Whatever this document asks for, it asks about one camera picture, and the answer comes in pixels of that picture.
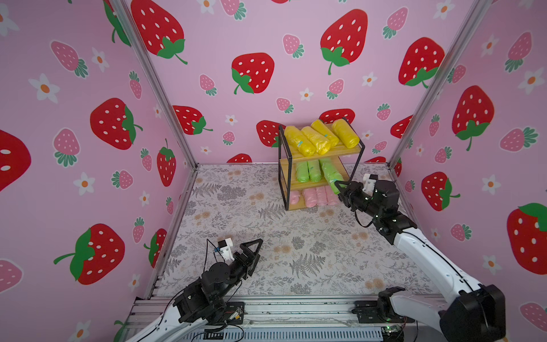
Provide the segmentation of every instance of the yellow rolled towel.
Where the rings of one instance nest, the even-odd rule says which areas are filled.
[[[330,150],[330,140],[319,134],[313,128],[306,126],[301,129],[302,133],[315,146],[317,153],[323,155]]]
[[[353,131],[351,126],[344,119],[338,119],[333,122],[333,132],[346,145],[347,148],[353,148],[359,143],[359,136]]]
[[[340,142],[340,139],[338,139],[337,136],[332,133],[331,130],[319,119],[315,120],[311,127],[315,129],[319,134],[323,135],[330,141],[330,146],[335,147]]]
[[[285,128],[285,138],[304,156],[313,156],[316,152],[315,146],[295,126]]]

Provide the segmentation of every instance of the red strawberry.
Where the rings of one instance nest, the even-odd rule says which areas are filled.
[[[217,94],[217,88],[214,87],[214,81],[207,75],[200,75],[200,87],[209,96],[215,96]]]
[[[83,233],[76,241],[75,253],[53,260],[54,264],[74,256],[70,272],[82,285],[93,284],[112,271],[125,254],[123,240],[109,226],[98,223]]]
[[[22,279],[22,268],[9,259],[0,258],[0,293],[15,287]]]
[[[448,83],[458,83],[465,76],[466,68],[463,65],[458,65],[456,68],[453,68],[448,74],[447,81]]]
[[[450,204],[450,197],[458,198],[460,194],[452,196],[452,183],[443,172],[435,172],[422,180],[422,194],[429,205],[437,211],[446,209]]]
[[[354,9],[330,25],[321,37],[323,58],[334,65],[342,67],[355,61],[365,46],[366,29],[369,19],[360,9]]]
[[[355,120],[355,112],[351,109],[332,109],[326,111],[319,116],[319,120],[326,124],[331,124],[338,119],[346,118],[349,123],[352,123]]]
[[[445,146],[445,148],[441,148],[437,151],[437,154],[435,155],[435,161],[439,164],[444,164],[447,159],[450,159],[452,156],[452,149],[450,146]]]
[[[252,163],[251,157],[248,154],[240,153],[230,158],[226,163]]]
[[[337,79],[336,81],[332,82],[329,86],[329,91],[327,91],[327,98],[329,100],[334,100],[338,97],[338,94],[341,94],[344,90],[344,80],[343,79]]]
[[[386,157],[377,156],[377,157],[374,157],[372,159],[369,159],[369,160],[365,161],[365,163],[385,163],[386,161],[387,161]]]
[[[520,306],[520,313],[536,328],[547,332],[547,309],[538,303],[526,303]]]
[[[410,120],[412,120],[412,116],[406,117],[403,120],[391,126],[391,135],[394,136],[395,138],[401,139],[403,137],[404,132],[406,131],[406,128],[410,124]]]
[[[15,182],[31,166],[31,155],[23,141],[0,130],[0,191]]]
[[[399,83],[409,86],[422,83],[428,88],[424,81],[435,76],[444,56],[443,48],[431,38],[418,39],[406,51],[399,70]]]
[[[469,229],[469,227],[466,226],[465,224],[464,225],[455,224],[454,227],[450,229],[450,234],[452,234],[452,236],[456,240],[462,241],[462,242],[465,240],[471,239],[472,232],[473,231]]]
[[[279,146],[279,125],[273,121],[262,120],[257,123],[257,133],[260,141],[268,147],[278,147]]]
[[[144,235],[144,220],[142,217],[139,217],[135,220],[135,227],[133,228],[133,241],[138,244],[141,242],[142,236]]]
[[[245,18],[245,4],[240,2],[240,0],[220,0],[224,11],[229,16],[234,16],[235,20],[243,20]]]
[[[537,142],[536,138],[538,136],[539,134],[533,128],[526,127],[524,130],[515,128],[501,139],[499,146],[509,152],[518,152],[523,147],[530,148],[531,145]]]
[[[452,132],[461,140],[469,139],[469,151],[473,137],[483,134],[493,118],[492,100],[478,85],[472,85],[459,98],[452,118]]]
[[[300,38],[292,34],[283,36],[283,47],[287,55],[292,55],[293,58],[300,58],[304,55],[304,45],[300,44]]]
[[[507,234],[516,261],[535,274],[547,274],[547,207],[530,203],[507,218]]]
[[[116,171],[112,174],[111,181],[112,185],[116,188],[122,188],[125,190],[133,184],[133,176],[125,170],[121,170],[120,172]]]
[[[196,108],[185,106],[173,106],[177,115],[178,121],[181,123],[184,133],[188,135],[196,135],[203,130],[213,131],[205,128],[207,122],[205,117]]]
[[[412,190],[414,190],[415,184],[413,180],[406,181],[405,183],[405,191],[408,193],[411,193]]]
[[[147,50],[156,56],[173,58],[184,51],[184,31],[177,19],[152,0],[133,0],[131,14]]]
[[[433,117],[431,118],[431,123],[429,124],[429,135],[434,137],[435,134],[437,134],[437,131],[439,130],[439,120],[441,118],[439,117],[438,114],[435,114],[433,115]]]
[[[142,127],[133,123],[133,114],[119,98],[106,100],[91,112],[91,130],[99,139],[117,149],[128,149]]]
[[[167,232],[165,231],[165,229],[158,229],[156,234],[152,236],[152,240],[150,241],[150,247],[144,244],[144,248],[150,250],[150,252],[148,252],[148,260],[150,261],[150,265],[152,266],[152,268],[156,267],[156,262],[160,257],[160,251],[161,248],[164,246],[166,235]]]
[[[165,205],[167,206],[167,212],[169,213],[169,215],[173,215],[174,203],[171,197],[168,197],[165,200]]]
[[[174,157],[173,150],[169,149],[167,139],[165,139],[165,147],[162,147],[158,152],[156,165],[158,166],[161,182],[165,187],[170,186],[177,168],[177,160]]]
[[[135,71],[131,71],[129,73],[129,87],[131,88],[131,91],[133,91],[133,94],[137,98],[137,100],[141,99],[142,95],[142,87],[139,83],[139,78],[137,77],[137,73]]]
[[[389,16],[387,19],[387,26],[383,28],[384,39],[391,39],[397,34],[397,31],[403,28],[408,13],[409,9],[407,7],[401,7]]]
[[[374,145],[373,153],[374,153],[374,154],[380,153],[380,151],[382,151],[383,149],[385,149],[386,146],[387,146],[387,141],[379,142],[378,144]]]
[[[389,118],[390,114],[391,114],[391,109],[389,108],[389,105],[387,103],[382,103],[382,105],[378,107],[378,113],[376,113],[376,116],[380,120],[386,121],[387,118]]]
[[[53,147],[57,150],[54,157],[59,165],[73,166],[78,161],[76,155],[80,153],[80,144],[73,131],[63,128],[53,139]]]
[[[505,62],[505,71],[511,72],[517,70],[524,63],[522,59],[528,56],[531,50],[532,34],[530,32],[524,32],[507,53],[509,59]]]
[[[232,62],[232,79],[244,92],[259,94],[268,88],[274,73],[274,60],[265,53],[241,55]]]

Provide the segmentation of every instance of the metal profile bar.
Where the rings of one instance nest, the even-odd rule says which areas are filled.
[[[482,19],[486,15],[486,12],[488,11],[491,3],[492,0],[475,0],[473,5],[471,6],[467,17],[465,17],[461,28],[459,29],[456,37],[452,42],[452,45],[450,46],[450,50],[448,50],[448,52],[446,53],[444,61],[441,63],[439,69],[437,70],[437,74],[433,78],[431,85],[427,89],[426,93],[423,95],[420,104],[414,110],[412,121],[406,128],[406,131],[403,134],[401,141],[397,145],[397,148],[395,149],[395,152],[393,153],[393,156],[389,161],[388,165],[390,169],[395,167],[395,165],[397,164],[397,160],[399,160],[399,158],[401,157],[406,145],[408,145],[410,141],[410,138],[414,135],[414,133],[422,123],[427,112],[431,108],[431,105],[435,101],[437,93],[443,87],[445,80],[450,73],[450,70],[452,70],[452,67],[457,63],[459,57],[464,52],[467,44],[473,37],[473,34],[475,33]]]

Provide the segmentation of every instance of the pink rolled towel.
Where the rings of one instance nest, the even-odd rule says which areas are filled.
[[[302,191],[302,195],[304,195],[306,207],[315,207],[315,205],[317,204],[317,192],[314,188],[304,189],[304,191]]]

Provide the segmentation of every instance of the strawberry wallpaper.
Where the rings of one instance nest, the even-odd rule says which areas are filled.
[[[126,2],[196,160],[246,163],[319,117],[389,159],[473,1]]]
[[[188,178],[108,1],[0,3],[0,340],[117,341]]]
[[[422,230],[503,291],[513,342],[547,340],[546,15],[494,2],[401,157]]]

